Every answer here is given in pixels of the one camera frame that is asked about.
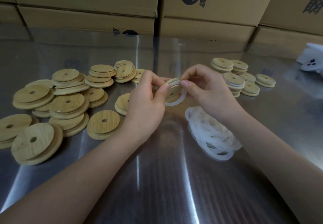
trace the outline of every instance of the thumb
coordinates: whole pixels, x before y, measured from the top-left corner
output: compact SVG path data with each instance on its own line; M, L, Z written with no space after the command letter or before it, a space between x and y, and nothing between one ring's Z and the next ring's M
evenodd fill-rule
M196 100L198 100L199 96L203 92L200 87L188 80L182 80L180 85L183 86Z
M154 101L164 104L169 87L170 85L167 83L159 87L155 93Z

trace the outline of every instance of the fingernail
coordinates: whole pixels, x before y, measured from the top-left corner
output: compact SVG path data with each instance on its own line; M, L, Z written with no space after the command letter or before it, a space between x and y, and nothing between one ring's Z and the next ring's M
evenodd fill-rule
M186 81L182 80L182 81L181 81L181 86L184 86L184 87L188 86L188 82L186 82Z
M166 83L166 84L164 85L164 90L168 90L170 86L171 86L170 84L167 84L167 83Z

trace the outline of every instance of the stack of bamboo lids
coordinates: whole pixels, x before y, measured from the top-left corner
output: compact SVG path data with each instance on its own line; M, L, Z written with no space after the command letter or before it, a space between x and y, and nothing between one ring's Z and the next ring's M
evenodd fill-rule
M62 69L54 72L52 83L54 86L67 85L76 82L84 82L86 75L79 73L76 69Z
M238 74L240 72L246 72L248 70L248 65L243 61L230 60L233 63L232 73Z
M88 124L87 133L94 140L105 140L113 135L122 125L119 114L115 111L104 110L94 114Z
M130 99L130 93L126 93L119 96L116 103L114 104L114 108L119 114L124 116L127 115L129 99Z
M253 76L250 73L246 73L246 72L240 72L238 74L241 78L243 78L245 81L251 82L251 83L255 83L256 82L256 77Z
M233 63L224 58L214 58L211 62L210 68L219 73L231 72Z
M132 80L136 76L136 70L130 65L122 65L116 71L115 82L125 83Z
M240 96L240 92L245 85L245 80L233 73L224 73L222 75L233 97Z
M89 104L80 93L58 96L52 101L49 112L56 119L73 119L85 113Z
M19 109L33 109L42 107L54 99L54 91L46 86L30 85L14 94L13 105Z
M88 88L90 87L84 82L75 82L72 84L58 85L55 87L54 95L55 96L69 95L80 91L85 91Z
M89 120L88 114L85 112L80 116L73 119L61 120L51 117L49 121L51 123L58 124L63 129L63 136L70 137L81 132L87 126Z
M107 101L108 95L102 88L89 88L80 92L90 102L89 108L99 107Z
M122 61L116 62L116 64L114 65L114 70L117 71L118 68L122 66L131 66L133 69L136 69L134 64L131 61L122 60Z
M37 165L49 159L63 140L58 124L39 123L23 129L11 147L14 159L21 165Z
M245 82L244 88L241 90L241 93L247 96L257 96L259 95L260 88L249 81Z
M23 129L39 123L27 114L14 114L0 120L0 149L11 148L16 136Z
M33 81L33 82L27 84L25 87L31 86L31 85L34 85L34 84L39 84L39 85L42 85L42 86L46 86L48 88L53 88L54 87L54 85L53 85L53 83L52 83L52 81L50 79L36 80L36 81Z
M177 80L179 80L179 79L177 79L177 78L170 79L170 80L166 81L166 83L171 84ZM173 101L180 99L181 91L182 91L182 87L179 84L176 84L176 85L170 87L167 91L165 102L173 102Z
M97 78L111 78L116 74L116 71L112 66L100 64L92 66L89 74Z
M257 74L256 83L267 88L272 88L275 86L276 81L272 77L269 77L267 75Z
M133 82L133 83L136 83L136 84L138 84L139 83L139 81L140 81L140 79L141 79L141 76L142 76L142 74L143 74L143 72L145 71L144 69L136 69L135 70L136 71L136 75L135 75L135 77L131 80L131 82Z
M89 75L85 83L92 88L106 88L113 84L113 79L111 79L111 77L98 78L98 77Z
M32 110L33 115L39 118L50 118L51 114L49 113L51 102L45 106L38 107Z

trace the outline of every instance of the left hand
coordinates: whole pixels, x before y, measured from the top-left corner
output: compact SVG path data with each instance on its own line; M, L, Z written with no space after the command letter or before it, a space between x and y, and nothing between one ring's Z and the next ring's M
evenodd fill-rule
M152 85L159 89L152 94ZM131 91L127 116L121 129L131 132L134 139L144 143L157 129L165 112L165 98L170 85L152 71L146 70L138 86Z

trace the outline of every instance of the stainless steel table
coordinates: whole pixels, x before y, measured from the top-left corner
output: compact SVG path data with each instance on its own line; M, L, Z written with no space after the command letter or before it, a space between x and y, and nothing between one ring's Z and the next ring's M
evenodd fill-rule
M46 43L44 39L40 43L0 41L1 118L14 113L30 114L11 105L13 94L31 81L50 79L54 71L62 68L75 68L88 74L92 65L114 65L125 59L138 68L175 78L195 63L209 65L214 57L237 59L240 55L249 64L249 72L271 75L277 85L272 89L261 87L259 96L254 98L241 95L237 98L239 103L286 143L323 168L322 100L307 94L301 79L310 80L314 86L322 85L322 81L316 75L299 71L295 60L237 53L234 43L233 51L206 53L183 50L176 39L161 42L155 39L155 47L167 46L158 50L153 47L152 38L118 36L116 41L116 36L105 34L101 41L103 33L91 33L89 40L89 33L82 31L76 31L75 36L84 42L72 44L64 42L62 30L38 29L37 33L44 37L46 31L55 36L50 37L52 42ZM133 88L135 84L131 82L105 88L109 95L107 103L89 109L89 115L114 110L116 99ZM184 118L186 108L193 105L196 102L186 98L182 104L166 109L158 129L119 170L86 223L297 223L244 149L227 162L214 161L202 151L190 135ZM0 150L1 212L100 143L84 130L64 139L53 157L35 166L20 166L10 149Z

